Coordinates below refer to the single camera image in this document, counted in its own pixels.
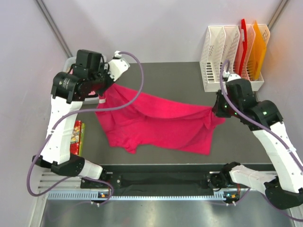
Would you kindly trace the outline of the magenta t shirt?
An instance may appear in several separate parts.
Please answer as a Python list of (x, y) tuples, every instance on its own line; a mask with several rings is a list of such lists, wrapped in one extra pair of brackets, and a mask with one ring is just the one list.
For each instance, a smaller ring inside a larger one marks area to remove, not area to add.
[(99, 97), (96, 113), (109, 145), (135, 154), (141, 145), (209, 155), (213, 133), (225, 122), (212, 107), (191, 105), (141, 93), (129, 106), (103, 112), (103, 108), (121, 106), (136, 91), (113, 85)]

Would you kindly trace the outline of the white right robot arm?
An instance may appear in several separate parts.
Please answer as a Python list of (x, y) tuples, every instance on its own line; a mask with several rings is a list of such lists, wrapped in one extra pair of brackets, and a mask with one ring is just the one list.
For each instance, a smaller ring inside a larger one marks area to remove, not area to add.
[(276, 171), (276, 175), (265, 174), (231, 162), (220, 171), (222, 184), (232, 187), (239, 183), (250, 187), (265, 195), (280, 210), (302, 205), (303, 164), (291, 144), (277, 106), (269, 100), (258, 102), (250, 82), (245, 79), (222, 82), (220, 86), (213, 107), (214, 114), (221, 118), (234, 116), (247, 125), (260, 141)]

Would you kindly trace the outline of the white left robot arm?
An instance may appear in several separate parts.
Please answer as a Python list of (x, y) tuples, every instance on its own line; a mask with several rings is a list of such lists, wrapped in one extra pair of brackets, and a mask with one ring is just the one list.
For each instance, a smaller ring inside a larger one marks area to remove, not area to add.
[(72, 73), (59, 72), (53, 79), (46, 142), (33, 156), (33, 165), (61, 176), (89, 177), (99, 188), (106, 185), (107, 175), (102, 173), (101, 166), (70, 152), (71, 138), (77, 114), (88, 94), (103, 94), (128, 68), (120, 52), (105, 62), (101, 53), (78, 50)]

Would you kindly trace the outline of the white plastic laundry basket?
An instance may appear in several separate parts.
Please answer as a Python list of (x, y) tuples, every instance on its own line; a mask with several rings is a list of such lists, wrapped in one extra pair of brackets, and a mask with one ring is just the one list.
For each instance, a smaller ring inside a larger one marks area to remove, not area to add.
[(65, 65), (67, 70), (68, 81), (64, 83), (68, 90), (69, 101), (85, 101), (91, 96), (91, 93), (86, 96), (83, 90), (83, 84), (86, 80), (93, 77), (94, 74), (102, 73), (100, 71), (100, 60), (96, 63), (86, 60), (78, 60), (76, 57), (69, 58)]

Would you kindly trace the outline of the red plastic folder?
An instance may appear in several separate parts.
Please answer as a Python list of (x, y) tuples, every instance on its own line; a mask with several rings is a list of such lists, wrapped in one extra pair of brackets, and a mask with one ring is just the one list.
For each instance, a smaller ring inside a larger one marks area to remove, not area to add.
[(239, 76), (241, 76), (242, 78), (247, 79), (246, 72), (244, 72), (244, 62), (248, 48), (248, 40), (247, 40), (246, 21), (244, 18), (241, 20), (239, 31), (240, 31), (240, 38), (239, 38), (238, 49), (236, 52), (236, 57), (234, 62), (234, 72)]

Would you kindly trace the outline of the white file organiser rack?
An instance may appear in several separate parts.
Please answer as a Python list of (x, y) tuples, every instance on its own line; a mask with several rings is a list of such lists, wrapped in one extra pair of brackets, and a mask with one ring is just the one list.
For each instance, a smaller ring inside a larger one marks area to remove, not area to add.
[[(242, 73), (244, 78), (249, 80), (249, 54), (255, 40), (255, 31), (253, 25), (246, 25), (248, 53), (245, 57)], [(270, 38), (270, 31), (265, 24), (258, 25), (262, 34), (262, 38), (268, 44)], [(220, 69), (223, 62), (227, 59), (230, 61), (230, 72), (235, 72), (236, 53), (241, 40), (241, 31), (239, 26), (208, 26), (206, 29), (205, 41), (200, 58), (200, 70), (202, 74), (203, 86), (205, 92), (216, 92), (220, 89)], [(253, 91), (258, 91), (264, 84), (262, 74), (255, 81), (251, 81)]]

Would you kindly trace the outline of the red and green book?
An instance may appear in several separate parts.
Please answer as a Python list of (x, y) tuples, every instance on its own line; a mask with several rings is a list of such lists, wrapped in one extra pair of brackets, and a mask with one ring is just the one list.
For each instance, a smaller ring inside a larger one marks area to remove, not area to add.
[(85, 123), (80, 120), (77, 120), (74, 124), (74, 129), (70, 142), (70, 152), (80, 157), (82, 156), (85, 127)]

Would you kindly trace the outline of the orange plastic folder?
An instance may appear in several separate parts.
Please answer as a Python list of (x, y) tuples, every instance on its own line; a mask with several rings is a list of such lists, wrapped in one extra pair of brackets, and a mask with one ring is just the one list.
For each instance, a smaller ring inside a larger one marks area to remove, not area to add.
[(263, 65), (265, 54), (267, 51), (266, 42), (263, 39), (261, 30), (257, 21), (254, 21), (253, 29), (255, 32), (255, 38), (253, 46), (250, 52), (248, 60), (248, 70), (250, 81), (256, 81), (259, 79), (260, 71)]

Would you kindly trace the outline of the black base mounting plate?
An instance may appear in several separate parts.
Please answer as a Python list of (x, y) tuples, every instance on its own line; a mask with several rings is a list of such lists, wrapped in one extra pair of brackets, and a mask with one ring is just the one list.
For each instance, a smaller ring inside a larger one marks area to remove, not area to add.
[(222, 164), (105, 165), (102, 180), (115, 196), (211, 195), (231, 187), (220, 177)]

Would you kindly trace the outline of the aluminium frame rail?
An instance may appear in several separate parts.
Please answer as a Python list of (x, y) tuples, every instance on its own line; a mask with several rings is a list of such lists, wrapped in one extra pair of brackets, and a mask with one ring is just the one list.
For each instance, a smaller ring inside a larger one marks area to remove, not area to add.
[[(42, 173), (42, 177), (39, 182), (38, 190), (45, 191), (46, 189), (50, 188), (52, 185), (57, 183), (58, 181), (62, 180), (64, 176), (56, 175), (52, 172), (44, 172)], [(69, 179), (64, 180), (60, 184), (54, 187), (54, 190), (61, 190), (61, 191), (72, 191), (77, 190), (80, 188), (81, 178), (79, 177), (72, 177)]]

